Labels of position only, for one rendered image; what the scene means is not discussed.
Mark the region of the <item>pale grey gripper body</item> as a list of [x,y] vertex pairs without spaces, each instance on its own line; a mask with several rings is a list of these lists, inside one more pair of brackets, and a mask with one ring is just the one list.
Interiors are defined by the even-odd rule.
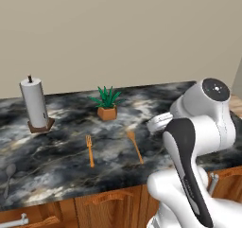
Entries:
[[156,115],[147,122],[147,129],[151,134],[162,131],[172,118],[173,115],[171,113]]

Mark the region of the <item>wooden cabinet door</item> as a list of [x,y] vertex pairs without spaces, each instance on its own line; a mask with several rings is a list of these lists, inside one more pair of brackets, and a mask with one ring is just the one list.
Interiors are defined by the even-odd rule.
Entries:
[[84,203],[94,194],[75,198],[79,228],[147,228],[155,215],[159,202],[147,192],[145,184],[112,191],[129,191],[132,197],[98,205]]
[[213,198],[242,203],[242,166],[211,171],[219,175]]

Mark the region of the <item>wooden drawer front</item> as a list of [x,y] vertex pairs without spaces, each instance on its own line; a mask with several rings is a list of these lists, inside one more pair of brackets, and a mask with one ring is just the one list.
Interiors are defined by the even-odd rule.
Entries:
[[1,211],[0,223],[17,220],[23,213],[26,213],[29,224],[43,221],[52,216],[60,220],[59,224],[44,226],[43,228],[79,228],[73,199]]

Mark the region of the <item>wooden spatula spoon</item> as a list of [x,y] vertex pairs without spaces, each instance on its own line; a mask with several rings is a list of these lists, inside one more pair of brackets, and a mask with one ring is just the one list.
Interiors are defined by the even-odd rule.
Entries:
[[138,148],[138,146],[137,146],[136,139],[135,139],[135,133],[132,132],[132,131],[128,131],[128,132],[127,132],[127,137],[128,137],[128,139],[132,142],[132,144],[134,145],[140,163],[143,164],[143,163],[144,163],[144,160],[143,160],[142,155],[141,155],[141,153],[140,153],[140,150],[139,150],[139,148]]

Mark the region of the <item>green plant in brown pot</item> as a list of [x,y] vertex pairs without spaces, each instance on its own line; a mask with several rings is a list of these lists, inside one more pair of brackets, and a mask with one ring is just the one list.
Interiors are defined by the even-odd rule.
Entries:
[[121,92],[115,92],[112,87],[110,90],[107,90],[106,87],[97,87],[97,89],[100,98],[90,96],[90,100],[96,103],[97,115],[103,121],[115,120],[117,117],[117,105],[124,102],[124,99],[118,100]]

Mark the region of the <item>wooden fork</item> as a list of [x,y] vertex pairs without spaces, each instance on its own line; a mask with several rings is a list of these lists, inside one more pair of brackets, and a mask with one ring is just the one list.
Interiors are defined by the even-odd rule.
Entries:
[[89,151],[89,160],[90,160],[90,166],[91,167],[95,167],[95,162],[94,162],[94,156],[93,156],[93,151],[92,151],[92,137],[90,134],[87,134],[85,136],[85,140],[86,140],[86,146],[88,148]]

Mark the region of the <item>white paper towel roll holder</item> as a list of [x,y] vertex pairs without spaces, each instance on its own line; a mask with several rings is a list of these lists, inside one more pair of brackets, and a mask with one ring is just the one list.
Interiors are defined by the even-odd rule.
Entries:
[[26,105],[30,132],[49,132],[55,119],[47,113],[42,81],[28,75],[20,82],[20,89]]

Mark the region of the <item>grey metal spoon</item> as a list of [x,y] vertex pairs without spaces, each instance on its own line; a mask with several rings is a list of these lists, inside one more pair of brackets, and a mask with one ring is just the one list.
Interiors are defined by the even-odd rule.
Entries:
[[15,174],[15,172],[16,172],[16,165],[15,164],[10,164],[6,169],[8,179],[7,179],[7,184],[6,184],[6,188],[5,188],[5,191],[4,191],[4,199],[5,200],[9,196],[9,183],[10,183],[11,177]]

